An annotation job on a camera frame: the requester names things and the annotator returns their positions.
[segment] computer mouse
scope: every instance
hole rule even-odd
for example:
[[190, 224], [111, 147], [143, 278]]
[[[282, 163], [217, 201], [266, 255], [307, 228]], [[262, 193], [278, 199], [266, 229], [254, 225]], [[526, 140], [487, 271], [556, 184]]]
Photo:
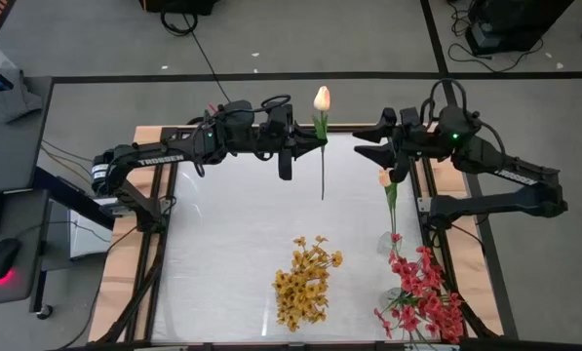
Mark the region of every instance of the computer mouse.
[[8, 238], [0, 241], [0, 279], [4, 278], [14, 265], [21, 241], [17, 238]]

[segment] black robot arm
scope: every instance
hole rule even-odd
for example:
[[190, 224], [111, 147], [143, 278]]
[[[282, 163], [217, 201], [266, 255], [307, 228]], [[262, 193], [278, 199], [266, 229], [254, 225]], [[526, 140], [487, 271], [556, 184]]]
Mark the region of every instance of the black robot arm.
[[457, 106], [445, 107], [438, 125], [429, 132], [423, 125], [422, 112], [415, 107], [401, 110], [401, 123], [392, 108], [384, 108], [380, 121], [373, 127], [354, 133], [355, 137], [380, 142], [380, 146], [356, 146], [355, 150], [384, 169], [391, 168], [393, 182], [403, 181], [413, 161], [421, 157], [443, 161], [450, 158], [453, 166], [464, 173], [492, 174], [523, 185], [507, 194], [456, 199], [438, 195], [418, 199], [419, 209], [428, 213], [428, 223], [438, 229], [448, 229], [463, 215], [488, 215], [524, 212], [529, 215], [553, 217], [567, 210], [559, 184], [559, 171], [536, 166], [497, 151], [488, 141], [476, 136], [486, 126], [479, 113], [470, 113]]
[[[115, 196], [119, 203], [136, 214], [138, 230], [158, 230], [161, 225], [159, 204], [145, 198], [126, 179], [139, 167], [189, 161], [199, 176], [204, 165], [217, 165], [227, 154], [252, 153], [262, 161], [278, 155], [278, 173], [292, 179], [292, 159], [327, 143], [297, 125], [292, 118], [291, 97], [272, 97], [258, 109], [241, 100], [220, 106], [215, 115], [208, 113], [187, 138], [168, 139], [149, 144], [119, 145], [96, 156], [93, 190], [98, 195]], [[254, 126], [254, 114], [266, 112], [267, 120]]]

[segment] yellow flower bouquet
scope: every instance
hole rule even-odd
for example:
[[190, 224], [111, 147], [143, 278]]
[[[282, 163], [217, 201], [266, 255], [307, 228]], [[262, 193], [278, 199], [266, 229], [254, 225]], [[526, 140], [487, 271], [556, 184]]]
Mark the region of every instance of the yellow flower bouquet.
[[291, 332], [299, 329], [299, 321], [316, 323], [326, 319], [328, 268], [342, 264], [340, 251], [328, 254], [320, 248], [328, 239], [317, 236], [315, 240], [317, 245], [308, 251], [305, 237], [295, 239], [302, 251], [292, 253], [291, 273], [280, 269], [275, 275], [273, 288], [277, 293], [278, 324], [286, 325]]

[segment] white table surface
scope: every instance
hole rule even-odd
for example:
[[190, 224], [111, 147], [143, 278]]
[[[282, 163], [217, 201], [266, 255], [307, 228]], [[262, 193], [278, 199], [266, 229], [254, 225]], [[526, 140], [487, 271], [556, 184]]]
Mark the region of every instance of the white table surface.
[[[380, 237], [390, 230], [379, 167], [354, 152], [363, 141], [329, 138], [325, 201], [319, 150], [293, 163], [292, 181], [278, 179], [277, 157], [261, 162], [249, 154], [228, 156], [206, 167], [204, 178], [192, 164], [179, 164], [153, 342], [385, 338], [372, 311], [401, 282], [377, 253]], [[397, 221], [403, 255], [418, 259], [421, 237], [409, 177], [399, 186]], [[327, 320], [289, 332], [276, 323], [271, 283], [278, 269], [291, 268], [292, 240], [302, 235], [309, 243], [327, 237], [324, 248], [341, 250], [344, 262], [329, 269]], [[394, 337], [403, 335], [398, 330]]]

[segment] caster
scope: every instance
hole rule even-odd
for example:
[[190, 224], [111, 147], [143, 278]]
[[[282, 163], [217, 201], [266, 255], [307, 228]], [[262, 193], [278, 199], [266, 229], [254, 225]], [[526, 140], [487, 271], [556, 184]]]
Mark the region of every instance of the caster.
[[36, 312], [35, 314], [37, 315], [37, 319], [40, 319], [43, 321], [46, 318], [50, 317], [53, 314], [54, 310], [55, 309], [53, 308], [53, 306], [47, 305], [47, 304], [42, 304], [41, 311]]

